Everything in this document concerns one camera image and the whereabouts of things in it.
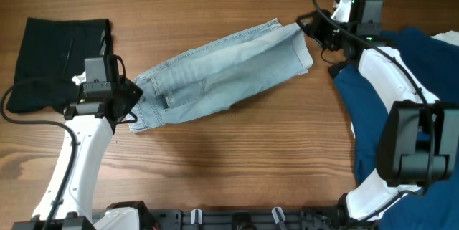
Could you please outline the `light blue denim shorts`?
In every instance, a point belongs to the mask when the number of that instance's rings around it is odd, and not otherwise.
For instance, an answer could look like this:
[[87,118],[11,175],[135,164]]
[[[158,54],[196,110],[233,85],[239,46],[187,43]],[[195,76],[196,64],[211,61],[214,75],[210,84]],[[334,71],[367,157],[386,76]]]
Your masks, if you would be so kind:
[[190,49],[141,73],[131,132],[184,123],[230,107],[292,77],[313,60],[303,31],[277,19]]

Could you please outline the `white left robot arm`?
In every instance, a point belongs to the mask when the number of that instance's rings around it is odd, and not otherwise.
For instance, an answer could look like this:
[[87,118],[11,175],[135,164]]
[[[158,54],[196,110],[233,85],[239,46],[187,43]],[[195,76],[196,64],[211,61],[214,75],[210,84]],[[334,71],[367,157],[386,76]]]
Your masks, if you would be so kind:
[[126,123],[143,91],[125,77],[86,79],[77,99],[64,111],[65,132],[54,173],[39,205],[28,221],[14,229],[122,229],[139,226],[138,209],[116,209],[94,223],[93,194],[101,160],[117,125]]

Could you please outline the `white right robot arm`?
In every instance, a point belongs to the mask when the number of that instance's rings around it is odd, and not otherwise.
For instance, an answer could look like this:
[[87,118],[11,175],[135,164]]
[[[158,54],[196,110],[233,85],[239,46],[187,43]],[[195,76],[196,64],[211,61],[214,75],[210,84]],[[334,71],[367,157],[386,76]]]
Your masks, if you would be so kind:
[[349,229],[458,227],[458,48],[381,29],[382,0],[334,0],[299,16],[323,49],[356,139],[358,182],[324,218]]

